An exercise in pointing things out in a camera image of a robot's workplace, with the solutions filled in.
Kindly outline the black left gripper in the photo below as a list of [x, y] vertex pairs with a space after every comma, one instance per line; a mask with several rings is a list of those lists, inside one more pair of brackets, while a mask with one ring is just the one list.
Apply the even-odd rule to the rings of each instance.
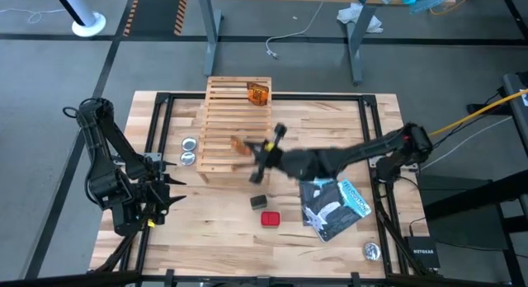
[[169, 206], [186, 198], [185, 195], [170, 197], [169, 185], [185, 186], [186, 183], [172, 179], [169, 175], [153, 179], [143, 176], [140, 177], [139, 184], [141, 200], [142, 204], [144, 204], [144, 207], [140, 210], [139, 219], [144, 223], [148, 219], [151, 219], [154, 223], [165, 223]]

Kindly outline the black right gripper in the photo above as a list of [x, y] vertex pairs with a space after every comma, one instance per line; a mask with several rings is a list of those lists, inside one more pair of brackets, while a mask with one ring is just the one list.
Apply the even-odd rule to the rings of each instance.
[[300, 152], [298, 150], [284, 151], [276, 145], [284, 138], [287, 127], [277, 123], [274, 136], [269, 144], [265, 144], [257, 155], [256, 170], [249, 177], [251, 183], [262, 183], [267, 168], [275, 168], [287, 176], [298, 176], [300, 172]]

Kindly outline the orange taco mix packet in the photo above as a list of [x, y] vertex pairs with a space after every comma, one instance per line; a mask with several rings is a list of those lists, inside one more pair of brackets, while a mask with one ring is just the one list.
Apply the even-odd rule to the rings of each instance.
[[252, 149], [239, 137], [230, 137], [231, 149], [237, 154], [243, 156], [252, 156]]
[[255, 83], [247, 83], [247, 98], [255, 106], [266, 106], [269, 97], [269, 87]]

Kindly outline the wooden slatted shelf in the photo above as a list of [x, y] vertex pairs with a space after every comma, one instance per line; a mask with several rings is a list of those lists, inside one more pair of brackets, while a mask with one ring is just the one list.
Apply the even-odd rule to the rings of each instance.
[[[248, 100], [247, 83], [269, 87], [266, 106]], [[196, 170], [208, 186], [248, 186], [253, 158], [231, 149], [230, 137], [260, 143], [271, 135], [270, 77], [210, 77], [206, 84]]]

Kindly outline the red smoked paprika tin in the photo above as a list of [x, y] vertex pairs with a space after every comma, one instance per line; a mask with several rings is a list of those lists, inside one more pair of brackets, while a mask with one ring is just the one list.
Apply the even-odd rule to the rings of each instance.
[[263, 211], [260, 222], [263, 228], [278, 228], [281, 224], [281, 214], [276, 211]]

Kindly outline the round shiny silver tin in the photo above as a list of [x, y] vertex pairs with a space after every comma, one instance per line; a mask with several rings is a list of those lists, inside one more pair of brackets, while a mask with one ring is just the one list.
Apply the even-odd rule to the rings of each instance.
[[375, 242], [367, 242], [363, 245], [363, 254], [368, 261], [378, 261], [381, 258], [381, 249]]

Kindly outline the white cloth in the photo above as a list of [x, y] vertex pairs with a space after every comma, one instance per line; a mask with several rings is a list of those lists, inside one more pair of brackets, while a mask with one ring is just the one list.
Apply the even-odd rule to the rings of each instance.
[[[357, 23], [362, 10], [363, 6], [359, 3], [351, 3], [348, 8], [344, 8], [338, 11], [337, 20], [344, 25], [352, 22]], [[382, 22], [375, 15], [373, 15], [370, 19], [366, 32], [370, 34], [380, 34], [383, 31], [384, 29], [382, 27]]]

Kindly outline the black mat with hazard stripes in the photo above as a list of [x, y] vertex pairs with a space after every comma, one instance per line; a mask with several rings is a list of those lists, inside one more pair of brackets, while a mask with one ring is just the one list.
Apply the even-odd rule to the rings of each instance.
[[133, 0], [124, 36], [182, 34], [187, 0]]

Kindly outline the white pole with round base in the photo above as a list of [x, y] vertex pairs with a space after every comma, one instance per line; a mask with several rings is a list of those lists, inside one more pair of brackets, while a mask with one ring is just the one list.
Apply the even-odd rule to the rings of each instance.
[[59, 0], [73, 18], [72, 32], [82, 38], [100, 34], [106, 27], [106, 18], [92, 10], [85, 0]]

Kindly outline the black metal stand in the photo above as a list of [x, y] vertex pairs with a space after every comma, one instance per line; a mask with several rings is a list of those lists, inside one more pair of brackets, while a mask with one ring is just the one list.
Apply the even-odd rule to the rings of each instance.
[[[528, 233], [528, 170], [496, 181], [451, 176], [420, 176], [418, 183], [422, 192], [439, 194], [436, 198], [430, 198], [424, 205], [429, 221], [495, 206], [507, 243], [507, 248], [502, 252], [511, 282], [528, 286], [528, 279], [522, 275], [518, 254], [511, 239], [513, 233]], [[520, 203], [522, 214], [506, 217], [501, 203], [513, 200]]]

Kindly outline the grey equipment table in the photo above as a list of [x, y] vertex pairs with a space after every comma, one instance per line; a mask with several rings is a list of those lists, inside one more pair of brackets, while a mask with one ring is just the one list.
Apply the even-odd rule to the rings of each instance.
[[[506, 96], [528, 89], [528, 71], [509, 73], [502, 77]], [[509, 101], [509, 106], [521, 140], [528, 148], [528, 92]]]

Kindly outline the black aluminium table frame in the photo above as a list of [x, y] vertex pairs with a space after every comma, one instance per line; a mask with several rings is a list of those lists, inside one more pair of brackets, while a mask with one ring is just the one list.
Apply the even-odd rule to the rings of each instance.
[[[302, 224], [299, 187], [294, 181], [275, 170], [263, 188], [248, 182], [249, 175], [231, 176], [235, 186], [224, 186], [220, 180], [207, 176], [205, 184], [196, 171], [197, 162], [185, 167], [179, 163], [181, 141], [185, 137], [199, 137], [204, 112], [204, 92], [150, 92], [137, 91], [125, 127], [125, 136], [139, 151], [145, 150], [157, 95], [169, 94], [173, 100], [172, 116], [168, 126], [164, 159], [178, 162], [170, 166], [171, 177], [187, 183], [171, 186], [171, 196], [187, 195], [171, 206], [164, 225], [150, 229], [145, 243], [141, 233], [130, 247], [126, 271], [141, 271], [146, 280], [164, 281], [166, 271], [174, 270], [181, 282], [191, 279], [213, 282], [242, 282], [257, 284], [257, 277], [269, 279], [270, 285], [349, 285], [351, 273], [358, 273], [363, 285], [382, 285], [385, 261], [367, 261], [363, 246], [367, 242], [380, 245], [379, 226], [376, 223], [372, 185], [368, 163], [348, 167], [340, 178], [349, 177], [356, 189], [368, 201], [373, 212], [351, 228], [323, 243], [316, 232]], [[301, 92], [273, 93], [273, 123], [287, 126], [284, 149], [327, 147], [330, 145], [358, 144], [370, 127], [374, 138], [375, 106], [377, 102], [382, 133], [403, 125], [394, 94], [316, 94]], [[252, 210], [250, 198], [267, 194], [268, 206]], [[262, 227], [262, 211], [280, 213], [278, 228]]]

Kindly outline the black Netgear network switch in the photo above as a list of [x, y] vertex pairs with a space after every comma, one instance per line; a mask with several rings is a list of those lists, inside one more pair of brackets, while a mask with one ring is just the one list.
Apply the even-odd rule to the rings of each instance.
[[425, 236], [407, 236], [405, 240], [417, 261], [428, 269], [440, 268], [435, 240]]

